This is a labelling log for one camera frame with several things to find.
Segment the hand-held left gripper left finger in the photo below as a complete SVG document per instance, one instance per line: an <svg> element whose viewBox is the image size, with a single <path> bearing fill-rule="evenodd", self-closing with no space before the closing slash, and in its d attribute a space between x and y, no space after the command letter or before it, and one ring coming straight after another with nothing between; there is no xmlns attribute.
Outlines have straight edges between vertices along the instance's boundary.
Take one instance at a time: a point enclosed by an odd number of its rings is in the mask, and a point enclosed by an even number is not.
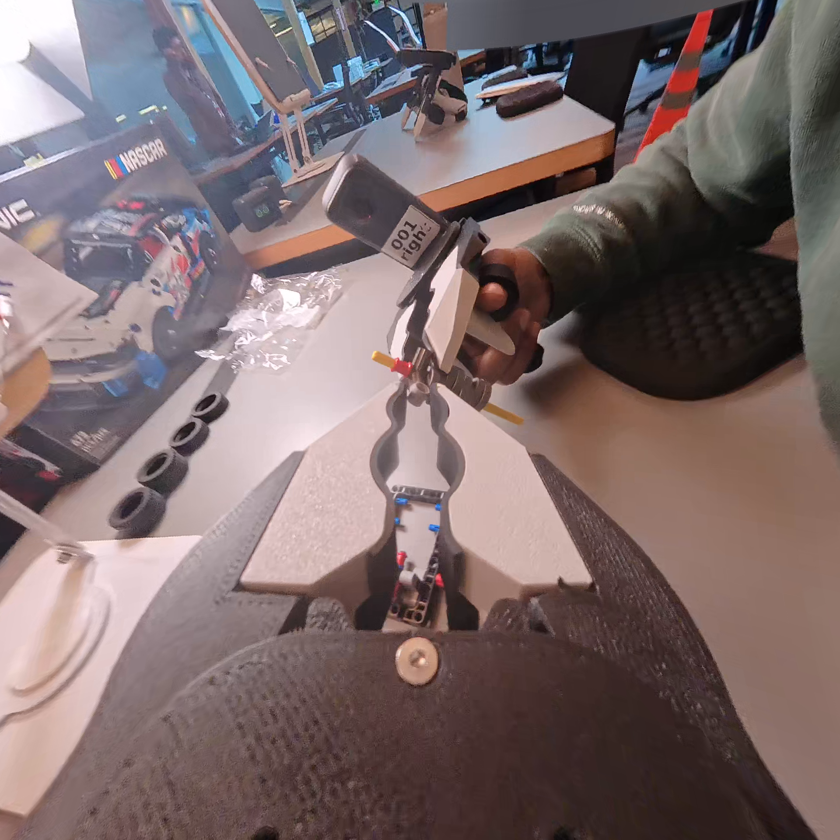
<svg viewBox="0 0 840 840"><path fill-rule="evenodd" d="M396 505L405 386L390 384L311 444L239 578L256 595L339 602L381 627L396 586Z"/></svg>

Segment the orange traffic cone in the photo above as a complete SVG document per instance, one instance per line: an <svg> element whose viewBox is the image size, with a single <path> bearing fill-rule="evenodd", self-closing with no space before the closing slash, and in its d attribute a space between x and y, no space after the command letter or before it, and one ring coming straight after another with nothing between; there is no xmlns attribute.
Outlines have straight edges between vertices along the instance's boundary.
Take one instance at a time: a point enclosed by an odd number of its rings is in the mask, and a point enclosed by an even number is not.
<svg viewBox="0 0 840 840"><path fill-rule="evenodd" d="M677 59L663 96L639 145L633 163L650 144L671 131L690 110L700 75L700 63L713 16L712 10L698 13Z"/></svg>

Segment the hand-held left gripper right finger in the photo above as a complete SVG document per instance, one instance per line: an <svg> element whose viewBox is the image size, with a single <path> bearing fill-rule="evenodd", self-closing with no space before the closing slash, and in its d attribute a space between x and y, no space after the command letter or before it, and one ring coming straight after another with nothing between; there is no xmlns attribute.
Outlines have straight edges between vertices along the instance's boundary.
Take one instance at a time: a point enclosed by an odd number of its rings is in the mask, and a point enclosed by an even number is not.
<svg viewBox="0 0 840 840"><path fill-rule="evenodd" d="M429 396L437 437L446 621L479 627L499 601L593 585L530 453L445 387Z"/></svg>

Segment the black lego frame assembly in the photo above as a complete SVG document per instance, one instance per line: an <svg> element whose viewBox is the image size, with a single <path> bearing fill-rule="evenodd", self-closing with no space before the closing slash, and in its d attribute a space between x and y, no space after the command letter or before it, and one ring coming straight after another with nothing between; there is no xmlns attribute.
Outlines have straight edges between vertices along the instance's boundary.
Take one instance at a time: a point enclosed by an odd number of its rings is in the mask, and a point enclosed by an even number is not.
<svg viewBox="0 0 840 840"><path fill-rule="evenodd" d="M444 606L438 546L444 492L394 485L396 578L385 631L434 626Z"/></svg>

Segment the person's right hand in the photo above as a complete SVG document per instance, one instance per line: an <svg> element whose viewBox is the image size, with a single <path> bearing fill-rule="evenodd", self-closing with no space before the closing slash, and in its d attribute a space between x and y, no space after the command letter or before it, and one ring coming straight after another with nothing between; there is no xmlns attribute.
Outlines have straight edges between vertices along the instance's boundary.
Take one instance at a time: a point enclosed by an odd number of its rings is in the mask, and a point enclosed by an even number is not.
<svg viewBox="0 0 840 840"><path fill-rule="evenodd" d="M542 359L539 333L552 306L550 279L538 259L522 247L489 249L481 262L483 266L506 266L518 286L518 305L499 322L514 344L514 353L504 354L467 335L458 358L475 377L510 385L535 370Z"/></svg>

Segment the orange edged table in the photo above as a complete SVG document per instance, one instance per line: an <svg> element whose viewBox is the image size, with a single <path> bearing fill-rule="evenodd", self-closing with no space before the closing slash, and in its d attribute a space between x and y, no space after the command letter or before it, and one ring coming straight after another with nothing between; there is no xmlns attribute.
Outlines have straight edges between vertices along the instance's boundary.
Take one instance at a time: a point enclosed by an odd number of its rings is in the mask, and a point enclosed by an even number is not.
<svg viewBox="0 0 840 840"><path fill-rule="evenodd" d="M328 142L322 156L361 154L426 205L443 212L480 199L594 165L614 152L614 123L564 96L534 112L500 118L479 107L480 84L465 121L415 140L394 114ZM324 178L302 187L290 220L250 233L239 225L231 239L253 269L316 254L350 241L322 210Z"/></svg>

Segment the dark background equipment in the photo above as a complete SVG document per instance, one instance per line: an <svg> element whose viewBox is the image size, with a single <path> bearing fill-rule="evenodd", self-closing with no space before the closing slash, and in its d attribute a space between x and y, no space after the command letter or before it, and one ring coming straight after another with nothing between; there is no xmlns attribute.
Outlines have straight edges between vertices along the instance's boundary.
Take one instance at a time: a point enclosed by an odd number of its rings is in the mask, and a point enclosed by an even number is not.
<svg viewBox="0 0 840 840"><path fill-rule="evenodd" d="M445 78L450 70L459 68L457 53L399 49L395 55L404 68L419 67L412 95L401 111L402 131L409 131L419 141L424 135L467 120L468 100L463 88Z"/></svg>

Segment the black mesh chair seat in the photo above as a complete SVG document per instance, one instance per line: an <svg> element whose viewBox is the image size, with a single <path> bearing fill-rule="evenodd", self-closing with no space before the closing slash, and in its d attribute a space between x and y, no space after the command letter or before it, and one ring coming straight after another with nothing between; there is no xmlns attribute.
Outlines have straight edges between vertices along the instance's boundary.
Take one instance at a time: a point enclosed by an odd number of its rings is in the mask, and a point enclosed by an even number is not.
<svg viewBox="0 0 840 840"><path fill-rule="evenodd" d="M796 262L759 252L650 277L580 315L588 362L670 401L731 394L803 353Z"/></svg>

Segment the black oblong pouch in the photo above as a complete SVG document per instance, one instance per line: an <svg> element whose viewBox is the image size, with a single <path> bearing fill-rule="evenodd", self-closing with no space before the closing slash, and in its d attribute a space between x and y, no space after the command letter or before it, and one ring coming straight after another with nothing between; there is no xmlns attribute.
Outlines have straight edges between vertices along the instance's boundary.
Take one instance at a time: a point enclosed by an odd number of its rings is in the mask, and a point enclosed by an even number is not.
<svg viewBox="0 0 840 840"><path fill-rule="evenodd" d="M496 101L496 112L502 119L513 119L563 97L564 87L558 80L537 80L531 85L502 94Z"/></svg>

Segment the wooden easel stand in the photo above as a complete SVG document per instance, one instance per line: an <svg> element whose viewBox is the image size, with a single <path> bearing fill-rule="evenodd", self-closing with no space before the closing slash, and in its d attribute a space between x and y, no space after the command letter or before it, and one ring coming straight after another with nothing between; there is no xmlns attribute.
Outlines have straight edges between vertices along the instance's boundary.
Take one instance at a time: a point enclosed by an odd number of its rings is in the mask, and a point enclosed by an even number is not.
<svg viewBox="0 0 840 840"><path fill-rule="evenodd" d="M278 117L286 146L291 177L283 187L296 186L330 173L343 152L312 156L303 110L312 104L312 94L298 65L288 56L253 1L203 1L213 23Z"/></svg>

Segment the clear plastic bag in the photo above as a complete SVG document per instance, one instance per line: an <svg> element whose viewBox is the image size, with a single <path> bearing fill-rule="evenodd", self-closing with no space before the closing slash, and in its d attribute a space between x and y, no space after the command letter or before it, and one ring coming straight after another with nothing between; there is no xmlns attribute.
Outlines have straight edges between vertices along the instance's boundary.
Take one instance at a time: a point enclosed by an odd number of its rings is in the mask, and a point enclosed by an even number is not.
<svg viewBox="0 0 840 840"><path fill-rule="evenodd" d="M254 273L216 339L195 355L225 362L237 372L283 372L342 292L343 274L337 269L278 277Z"/></svg>

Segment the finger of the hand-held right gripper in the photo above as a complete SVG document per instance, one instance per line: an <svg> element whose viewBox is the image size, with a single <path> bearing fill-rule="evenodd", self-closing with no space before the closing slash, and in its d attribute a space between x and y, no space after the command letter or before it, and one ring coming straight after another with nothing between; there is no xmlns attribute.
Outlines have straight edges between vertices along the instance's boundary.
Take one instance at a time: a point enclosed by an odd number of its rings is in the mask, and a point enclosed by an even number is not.
<svg viewBox="0 0 840 840"><path fill-rule="evenodd" d="M429 351L425 338L428 318L426 303L411 303L399 308L387 334L388 352L396 360L413 360L420 350Z"/></svg>
<svg viewBox="0 0 840 840"><path fill-rule="evenodd" d="M479 289L478 279L457 261L445 261L431 280L423 341L441 372L456 361Z"/></svg>

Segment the person's right forearm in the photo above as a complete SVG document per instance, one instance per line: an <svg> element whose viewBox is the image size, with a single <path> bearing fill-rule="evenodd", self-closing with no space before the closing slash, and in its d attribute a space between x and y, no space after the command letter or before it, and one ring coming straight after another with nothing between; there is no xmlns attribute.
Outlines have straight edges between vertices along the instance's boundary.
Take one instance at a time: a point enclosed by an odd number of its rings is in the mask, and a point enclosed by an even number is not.
<svg viewBox="0 0 840 840"><path fill-rule="evenodd" d="M759 245L791 218L796 230L790 19L788 2L761 47L636 163L522 244L549 277L548 322L680 256Z"/></svg>

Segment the black equipment case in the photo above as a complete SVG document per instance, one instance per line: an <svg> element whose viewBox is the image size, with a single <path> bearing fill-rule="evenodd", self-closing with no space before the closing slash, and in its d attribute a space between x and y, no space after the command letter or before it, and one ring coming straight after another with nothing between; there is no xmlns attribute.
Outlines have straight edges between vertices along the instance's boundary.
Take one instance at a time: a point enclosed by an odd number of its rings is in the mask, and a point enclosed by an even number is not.
<svg viewBox="0 0 840 840"><path fill-rule="evenodd" d="M281 220L286 203L280 179L266 175L252 181L247 192L233 200L233 209L247 231L258 233Z"/></svg>

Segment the yellow lego axle assembly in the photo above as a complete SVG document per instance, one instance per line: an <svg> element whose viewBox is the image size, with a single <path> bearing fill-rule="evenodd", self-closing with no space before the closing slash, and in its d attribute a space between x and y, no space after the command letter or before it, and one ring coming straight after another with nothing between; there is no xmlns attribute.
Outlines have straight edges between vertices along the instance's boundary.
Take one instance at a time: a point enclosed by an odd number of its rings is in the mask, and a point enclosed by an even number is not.
<svg viewBox="0 0 840 840"><path fill-rule="evenodd" d="M457 364L449 372L443 372L436 364L436 359L430 350L420 348L410 360L374 351L371 359L401 377L406 401L410 405L427 404L433 385L441 385L477 411L488 413L516 426L524 423L521 416L490 401L491 384L472 376L465 368Z"/></svg>

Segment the black lego set box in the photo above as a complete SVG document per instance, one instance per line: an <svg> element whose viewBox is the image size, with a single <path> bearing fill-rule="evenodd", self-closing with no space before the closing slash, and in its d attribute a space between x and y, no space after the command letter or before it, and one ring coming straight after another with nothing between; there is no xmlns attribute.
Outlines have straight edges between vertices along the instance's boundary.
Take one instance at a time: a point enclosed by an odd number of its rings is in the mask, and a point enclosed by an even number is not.
<svg viewBox="0 0 840 840"><path fill-rule="evenodd" d="M2 175L2 233L92 293L45 345L47 391L4 477L99 469L203 363L250 272L176 155L168 118Z"/></svg>

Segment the white book stand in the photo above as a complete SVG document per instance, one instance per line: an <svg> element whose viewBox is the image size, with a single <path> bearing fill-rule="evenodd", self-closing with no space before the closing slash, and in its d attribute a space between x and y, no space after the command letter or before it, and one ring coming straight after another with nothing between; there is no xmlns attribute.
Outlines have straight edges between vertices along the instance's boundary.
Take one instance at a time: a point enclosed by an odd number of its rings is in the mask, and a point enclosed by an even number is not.
<svg viewBox="0 0 840 840"><path fill-rule="evenodd" d="M93 551L85 569L68 570L35 535L2 561L2 837L35 809L79 744L128 640L152 598L207 529L213 507L193 498L198 464L166 504L152 536L119 541L107 524L115 503L138 484L142 463L163 449L204 395L218 364L203 363L98 471L61 490L45 517ZM28 648L48 644L47 662L73 634L70 609L92 620L77 650L44 687L16 695L14 671Z"/></svg>

